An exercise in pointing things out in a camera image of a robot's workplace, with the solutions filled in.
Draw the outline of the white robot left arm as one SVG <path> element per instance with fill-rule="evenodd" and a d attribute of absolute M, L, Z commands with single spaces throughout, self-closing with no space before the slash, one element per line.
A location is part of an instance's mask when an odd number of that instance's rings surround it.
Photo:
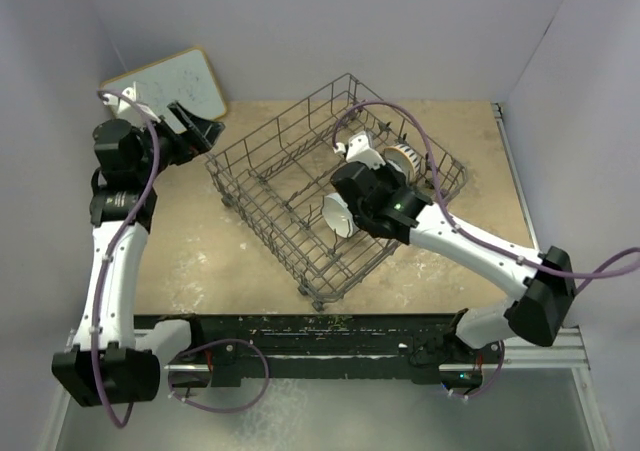
<path fill-rule="evenodd" d="M 178 102 L 168 109 L 182 132 L 163 117 L 143 125 L 114 118 L 93 131 L 99 166 L 91 178 L 89 289 L 71 347 L 56 353 L 51 365 L 82 407 L 151 401 L 165 365 L 176 356 L 194 363 L 205 353 L 204 336 L 185 318 L 165 319 L 143 337 L 134 330 L 137 279 L 157 202 L 153 182 L 167 167 L 210 151 L 225 128 Z"/>

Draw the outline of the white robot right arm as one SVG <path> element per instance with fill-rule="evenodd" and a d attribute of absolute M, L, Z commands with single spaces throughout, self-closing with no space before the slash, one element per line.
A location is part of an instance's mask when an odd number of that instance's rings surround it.
<path fill-rule="evenodd" d="M 444 340 L 452 360 L 467 362 L 480 348 L 511 337 L 541 347 L 554 343 L 576 295 L 566 251 L 552 246 L 541 253 L 466 224 L 465 229 L 484 240 L 478 245 L 390 165 L 372 170 L 347 163 L 330 182 L 360 230 L 439 254 L 505 293 L 502 302 L 463 309 L 454 316 Z"/>

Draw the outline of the grey wire dish rack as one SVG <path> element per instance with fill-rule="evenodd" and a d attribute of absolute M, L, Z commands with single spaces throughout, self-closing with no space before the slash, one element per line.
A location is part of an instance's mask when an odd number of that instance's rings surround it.
<path fill-rule="evenodd" d="M 367 130 L 378 150 L 398 144 L 425 150 L 399 112 L 350 109 L 378 97 L 345 73 L 206 162 L 222 203 L 238 213 L 317 312 L 342 299 L 399 246 L 362 232 L 342 238 L 321 215 L 324 197 L 334 190 L 330 177 L 342 163 L 334 139 Z"/>

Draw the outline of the white orange rimmed striped bowl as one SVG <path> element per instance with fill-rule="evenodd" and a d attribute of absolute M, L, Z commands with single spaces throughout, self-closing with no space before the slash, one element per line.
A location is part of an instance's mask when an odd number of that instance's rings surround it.
<path fill-rule="evenodd" d="M 420 170 L 419 154 L 407 144 L 387 146 L 383 150 L 385 160 L 395 163 L 405 174 L 409 182 L 413 181 Z"/>

